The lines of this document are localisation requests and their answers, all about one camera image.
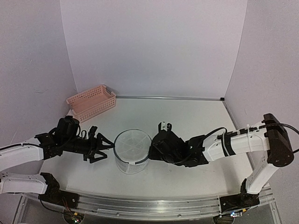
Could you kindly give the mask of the white mesh laundry bag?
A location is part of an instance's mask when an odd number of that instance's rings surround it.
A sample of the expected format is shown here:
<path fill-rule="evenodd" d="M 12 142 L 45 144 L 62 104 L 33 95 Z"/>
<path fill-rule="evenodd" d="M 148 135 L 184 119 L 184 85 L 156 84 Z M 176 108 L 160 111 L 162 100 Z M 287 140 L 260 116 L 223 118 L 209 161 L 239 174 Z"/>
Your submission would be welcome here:
<path fill-rule="evenodd" d="M 149 162 L 151 137 L 140 129 L 121 132 L 114 141 L 114 155 L 117 167 L 125 174 L 137 174 Z"/>

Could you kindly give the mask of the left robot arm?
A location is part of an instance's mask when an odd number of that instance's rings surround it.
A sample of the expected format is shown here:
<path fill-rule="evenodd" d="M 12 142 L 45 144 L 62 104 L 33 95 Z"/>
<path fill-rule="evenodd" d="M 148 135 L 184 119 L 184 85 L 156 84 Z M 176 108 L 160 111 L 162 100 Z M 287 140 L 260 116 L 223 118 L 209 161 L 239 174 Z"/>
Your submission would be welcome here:
<path fill-rule="evenodd" d="M 84 161 L 95 163 L 106 159 L 103 151 L 114 147 L 114 143 L 101 133 L 97 127 L 89 131 L 81 130 L 79 121 L 65 116 L 57 127 L 48 133 L 38 134 L 28 141 L 9 145 L 0 150 L 0 192 L 36 193 L 45 195 L 53 204 L 63 199 L 59 183 L 50 173 L 23 175 L 7 173 L 6 170 L 33 161 L 45 161 L 63 152 L 81 154 Z"/>

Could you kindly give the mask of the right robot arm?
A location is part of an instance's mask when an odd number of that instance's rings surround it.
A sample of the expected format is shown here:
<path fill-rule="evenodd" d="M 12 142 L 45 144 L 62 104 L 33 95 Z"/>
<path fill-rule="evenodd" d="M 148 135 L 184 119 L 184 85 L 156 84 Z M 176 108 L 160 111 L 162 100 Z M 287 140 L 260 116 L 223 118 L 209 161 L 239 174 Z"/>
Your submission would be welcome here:
<path fill-rule="evenodd" d="M 161 122 L 149 148 L 149 159 L 192 168 L 238 154 L 262 152 L 260 162 L 245 179 L 244 190 L 235 196 L 235 203 L 245 207 L 279 168 L 293 162 L 297 151 L 292 149 L 288 129 L 299 132 L 268 113 L 253 126 L 231 132 L 219 127 L 184 141 L 172 131 L 170 123 Z"/>

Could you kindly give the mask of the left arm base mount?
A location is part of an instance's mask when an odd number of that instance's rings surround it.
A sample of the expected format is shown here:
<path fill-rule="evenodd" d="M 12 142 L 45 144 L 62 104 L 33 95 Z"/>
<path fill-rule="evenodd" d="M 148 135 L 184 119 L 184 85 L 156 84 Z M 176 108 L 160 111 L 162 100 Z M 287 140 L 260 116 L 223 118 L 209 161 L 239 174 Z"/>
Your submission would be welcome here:
<path fill-rule="evenodd" d="M 41 173 L 41 176 L 47 184 L 45 193 L 38 196 L 42 202 L 64 206 L 69 209 L 77 208 L 79 194 L 61 190 L 60 184 L 50 173 Z"/>

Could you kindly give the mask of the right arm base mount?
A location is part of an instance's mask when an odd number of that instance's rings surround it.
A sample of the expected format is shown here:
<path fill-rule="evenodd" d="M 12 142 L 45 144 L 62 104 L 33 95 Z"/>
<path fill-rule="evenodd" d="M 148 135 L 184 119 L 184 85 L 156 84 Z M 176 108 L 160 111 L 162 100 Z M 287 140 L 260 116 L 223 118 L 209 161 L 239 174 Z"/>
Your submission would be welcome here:
<path fill-rule="evenodd" d="M 249 194 L 246 190 L 246 181 L 247 179 L 245 178 L 241 184 L 239 194 L 221 196 L 219 198 L 222 214 L 249 209 L 260 204 L 259 193 Z"/>

